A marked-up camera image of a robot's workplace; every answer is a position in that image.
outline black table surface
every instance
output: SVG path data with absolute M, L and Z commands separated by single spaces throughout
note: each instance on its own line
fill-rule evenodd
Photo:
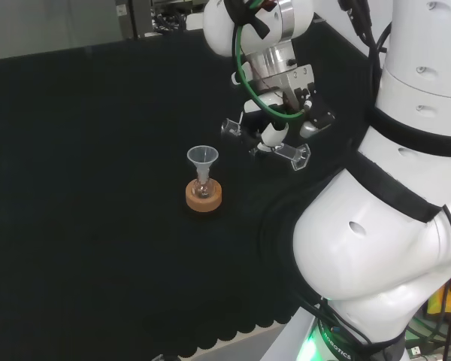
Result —
M 0 360 L 190 356 L 290 319 L 258 227 L 362 137 L 368 73 L 325 23 L 294 42 L 337 114 L 299 172 L 221 137 L 245 95 L 201 31 L 0 60 Z M 223 203 L 207 216 L 184 199 L 199 144 L 219 151 Z

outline green cable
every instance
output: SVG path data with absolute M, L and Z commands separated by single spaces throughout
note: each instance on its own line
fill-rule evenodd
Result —
M 262 4 L 262 0 L 255 0 L 255 1 L 249 6 L 249 9 L 257 8 L 260 4 Z
M 236 55 L 236 61 L 237 61 L 237 65 L 238 65 L 238 73 L 239 73 L 239 78 L 241 79 L 241 83 L 244 85 L 244 87 L 246 88 L 247 92 L 249 93 L 249 96 L 251 98 L 254 98 L 255 102 L 258 103 L 257 105 L 264 111 L 267 111 L 269 114 L 275 116 L 275 117 L 279 117 L 283 120 L 293 120 L 293 119 L 297 119 L 299 117 L 302 117 L 304 114 L 304 111 L 299 111 L 296 114 L 283 114 L 283 113 L 279 113 L 278 111 L 275 111 L 274 109 L 271 109 L 270 107 L 268 107 L 255 93 L 253 88 L 249 85 L 249 83 L 246 80 L 246 75 L 244 73 L 244 70 L 242 69 L 242 64 L 241 64 L 241 36 L 242 36 L 242 26 L 238 27 L 238 33 L 237 33 L 237 39 L 235 42 L 235 55 Z

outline gray wall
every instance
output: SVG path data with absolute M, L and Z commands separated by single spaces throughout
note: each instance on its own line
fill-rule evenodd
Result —
M 0 0 L 0 59 L 119 40 L 114 0 Z

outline plastic funnel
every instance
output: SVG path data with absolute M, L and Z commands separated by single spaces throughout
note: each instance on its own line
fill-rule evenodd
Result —
M 198 145 L 189 149 L 187 158 L 197 168 L 198 181 L 204 184 L 209 179 L 210 166 L 219 158 L 219 152 L 216 148 L 207 145 Z

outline round wooden block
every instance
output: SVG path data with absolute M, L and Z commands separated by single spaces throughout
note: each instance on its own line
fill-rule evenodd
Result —
M 214 179 L 210 179 L 213 182 L 213 185 L 216 188 L 216 192 L 210 198 L 201 199 L 192 194 L 192 185 L 195 182 L 195 179 L 187 184 L 186 187 L 186 202 L 187 205 L 193 209 L 194 211 L 207 213 L 211 212 L 214 209 L 217 209 L 222 203 L 222 187 L 219 182 Z

